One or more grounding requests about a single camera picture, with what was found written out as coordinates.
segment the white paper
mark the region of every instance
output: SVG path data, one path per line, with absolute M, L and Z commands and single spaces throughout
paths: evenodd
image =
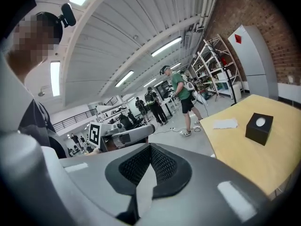
M 226 120 L 215 120 L 213 123 L 213 129 L 236 128 L 237 126 L 238 123 L 235 118 Z

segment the black shorts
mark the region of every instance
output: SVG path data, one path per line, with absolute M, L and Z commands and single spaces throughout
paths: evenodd
M 191 111 L 191 108 L 194 107 L 194 104 L 192 103 L 190 96 L 187 99 L 181 100 L 181 104 L 182 104 L 183 114 L 188 113 L 188 111 Z

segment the white cabinet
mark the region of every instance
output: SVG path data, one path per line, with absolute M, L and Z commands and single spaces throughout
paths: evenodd
M 236 42 L 235 35 L 241 36 L 241 43 Z M 250 93 L 278 100 L 275 67 L 258 28 L 241 25 L 228 40 L 244 69 Z

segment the red sticker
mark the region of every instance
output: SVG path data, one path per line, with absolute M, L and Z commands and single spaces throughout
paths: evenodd
M 241 44 L 241 36 L 235 34 L 235 41 L 236 41 L 236 43 L 240 43 Z

